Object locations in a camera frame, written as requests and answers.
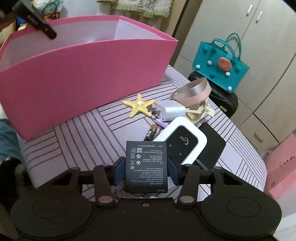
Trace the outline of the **white black pocket wifi router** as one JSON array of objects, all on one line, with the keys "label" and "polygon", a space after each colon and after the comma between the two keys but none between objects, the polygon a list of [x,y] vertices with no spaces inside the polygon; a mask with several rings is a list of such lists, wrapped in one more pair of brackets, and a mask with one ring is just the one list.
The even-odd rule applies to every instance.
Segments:
[{"label": "white black pocket wifi router", "polygon": [[175,118],[154,139],[166,142],[167,155],[177,165],[193,164],[207,144],[206,135],[187,118]]}]

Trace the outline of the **black battery pack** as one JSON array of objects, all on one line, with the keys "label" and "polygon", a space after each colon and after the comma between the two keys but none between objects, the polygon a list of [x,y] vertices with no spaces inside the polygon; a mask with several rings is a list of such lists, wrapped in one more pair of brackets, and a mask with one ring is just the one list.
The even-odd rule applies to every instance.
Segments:
[{"label": "black battery pack", "polygon": [[126,142],[125,191],[128,193],[168,191],[166,142]]}]

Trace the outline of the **pink round tin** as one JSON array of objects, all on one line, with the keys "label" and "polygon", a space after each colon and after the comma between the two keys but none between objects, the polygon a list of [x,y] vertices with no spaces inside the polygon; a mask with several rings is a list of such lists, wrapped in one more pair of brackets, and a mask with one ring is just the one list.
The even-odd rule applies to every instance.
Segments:
[{"label": "pink round tin", "polygon": [[177,89],[171,100],[178,102],[186,108],[201,103],[206,100],[212,89],[206,77],[198,78],[183,87]]}]

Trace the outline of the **clutter of bags on nightstand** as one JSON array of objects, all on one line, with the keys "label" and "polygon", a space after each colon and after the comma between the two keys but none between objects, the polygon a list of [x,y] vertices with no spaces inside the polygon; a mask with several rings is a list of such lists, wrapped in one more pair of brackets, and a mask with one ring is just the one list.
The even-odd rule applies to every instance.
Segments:
[{"label": "clutter of bags on nightstand", "polygon": [[33,0],[33,6],[42,14],[45,20],[56,20],[60,18],[63,0]]}]

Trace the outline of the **black rectangular flat case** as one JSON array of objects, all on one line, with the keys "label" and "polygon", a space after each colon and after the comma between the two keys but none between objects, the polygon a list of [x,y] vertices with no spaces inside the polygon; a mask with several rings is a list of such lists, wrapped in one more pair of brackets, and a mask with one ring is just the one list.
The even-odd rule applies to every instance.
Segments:
[{"label": "black rectangular flat case", "polygon": [[207,144],[194,165],[197,165],[201,170],[211,171],[224,151],[226,142],[208,123],[202,123],[199,129],[207,137]]}]

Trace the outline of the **black gold AA battery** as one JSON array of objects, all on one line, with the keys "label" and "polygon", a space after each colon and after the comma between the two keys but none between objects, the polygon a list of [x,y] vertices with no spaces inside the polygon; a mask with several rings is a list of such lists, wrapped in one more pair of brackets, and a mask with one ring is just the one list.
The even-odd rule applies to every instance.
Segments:
[{"label": "black gold AA battery", "polygon": [[151,125],[149,131],[145,135],[144,141],[146,141],[146,142],[152,141],[154,139],[154,135],[155,135],[157,129],[158,129],[157,125]]}]

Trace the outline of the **purple plastic clip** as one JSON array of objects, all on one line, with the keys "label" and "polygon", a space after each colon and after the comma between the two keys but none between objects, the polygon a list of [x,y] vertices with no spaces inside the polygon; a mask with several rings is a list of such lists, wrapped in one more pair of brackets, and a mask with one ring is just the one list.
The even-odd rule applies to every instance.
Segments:
[{"label": "purple plastic clip", "polygon": [[155,119],[153,119],[153,121],[157,126],[160,126],[161,128],[166,128],[169,125],[167,122],[162,121],[159,118],[155,118]]}]

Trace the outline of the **cream plastic hair claw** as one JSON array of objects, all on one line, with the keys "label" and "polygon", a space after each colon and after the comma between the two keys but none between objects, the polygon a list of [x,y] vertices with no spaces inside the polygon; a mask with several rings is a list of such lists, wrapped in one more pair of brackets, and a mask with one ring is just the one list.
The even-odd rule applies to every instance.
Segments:
[{"label": "cream plastic hair claw", "polygon": [[185,117],[194,125],[208,115],[210,117],[215,116],[215,110],[209,105],[209,98],[202,101],[198,108],[195,105],[186,108]]}]

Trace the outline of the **white power adapter plug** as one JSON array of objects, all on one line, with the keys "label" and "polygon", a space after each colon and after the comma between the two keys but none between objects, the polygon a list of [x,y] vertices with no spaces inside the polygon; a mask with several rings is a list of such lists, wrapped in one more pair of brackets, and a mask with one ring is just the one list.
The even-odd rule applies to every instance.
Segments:
[{"label": "white power adapter plug", "polygon": [[148,110],[161,121],[173,121],[186,114],[186,107],[174,100],[155,101]]}]

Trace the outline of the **yellow starfish ornament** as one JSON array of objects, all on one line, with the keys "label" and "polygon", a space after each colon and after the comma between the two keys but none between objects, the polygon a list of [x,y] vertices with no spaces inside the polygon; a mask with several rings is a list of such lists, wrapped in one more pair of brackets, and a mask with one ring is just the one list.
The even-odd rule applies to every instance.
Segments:
[{"label": "yellow starfish ornament", "polygon": [[132,109],[129,115],[130,118],[135,117],[138,113],[142,113],[150,118],[152,116],[152,113],[149,111],[149,107],[152,106],[154,102],[154,99],[144,101],[140,93],[137,95],[137,99],[134,101],[122,101],[123,105],[128,106]]}]

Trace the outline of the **black suitcase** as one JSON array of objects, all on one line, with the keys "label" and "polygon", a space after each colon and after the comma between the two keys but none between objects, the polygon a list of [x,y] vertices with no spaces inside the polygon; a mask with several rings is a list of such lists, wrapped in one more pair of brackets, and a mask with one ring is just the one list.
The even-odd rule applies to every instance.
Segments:
[{"label": "black suitcase", "polygon": [[225,114],[227,117],[232,117],[238,109],[238,97],[234,93],[228,93],[219,85],[208,80],[200,73],[192,72],[188,80],[196,84],[197,91],[193,97],[185,99],[186,106],[198,104],[209,97]]}]

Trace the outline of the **pink paper bag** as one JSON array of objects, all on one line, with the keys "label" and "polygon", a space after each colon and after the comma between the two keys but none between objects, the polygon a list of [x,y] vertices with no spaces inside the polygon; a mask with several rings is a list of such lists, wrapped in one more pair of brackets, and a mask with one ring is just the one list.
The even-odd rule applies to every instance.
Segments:
[{"label": "pink paper bag", "polygon": [[291,133],[266,159],[267,193],[281,197],[295,183],[295,135]]}]

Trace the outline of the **white wardrobe cabinet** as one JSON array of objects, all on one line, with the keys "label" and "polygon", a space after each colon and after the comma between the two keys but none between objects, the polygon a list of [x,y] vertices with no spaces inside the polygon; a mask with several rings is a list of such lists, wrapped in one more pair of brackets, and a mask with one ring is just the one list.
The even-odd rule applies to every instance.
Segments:
[{"label": "white wardrobe cabinet", "polygon": [[202,1],[174,67],[189,76],[201,42],[228,40],[249,66],[232,121],[259,151],[295,129],[295,12],[284,1]]}]

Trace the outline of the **teal felt handbag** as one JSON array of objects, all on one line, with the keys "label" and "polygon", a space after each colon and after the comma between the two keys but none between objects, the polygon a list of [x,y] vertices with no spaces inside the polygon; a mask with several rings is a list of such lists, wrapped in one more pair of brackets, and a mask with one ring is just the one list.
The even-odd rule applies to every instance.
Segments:
[{"label": "teal felt handbag", "polygon": [[[232,37],[237,40],[238,55],[228,44]],[[249,70],[249,66],[240,59],[241,53],[241,40],[237,33],[231,33],[226,40],[215,38],[210,43],[201,42],[192,68],[222,89],[233,93]]]}]

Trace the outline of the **cream knitted sweater hanging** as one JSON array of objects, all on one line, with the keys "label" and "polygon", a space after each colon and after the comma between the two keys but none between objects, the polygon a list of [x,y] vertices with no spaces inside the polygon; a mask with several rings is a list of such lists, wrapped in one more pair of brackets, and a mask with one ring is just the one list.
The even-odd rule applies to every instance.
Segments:
[{"label": "cream knitted sweater hanging", "polygon": [[144,18],[153,18],[160,16],[167,18],[170,15],[171,5],[173,1],[97,1],[98,2],[98,15],[110,14],[137,14]]}]

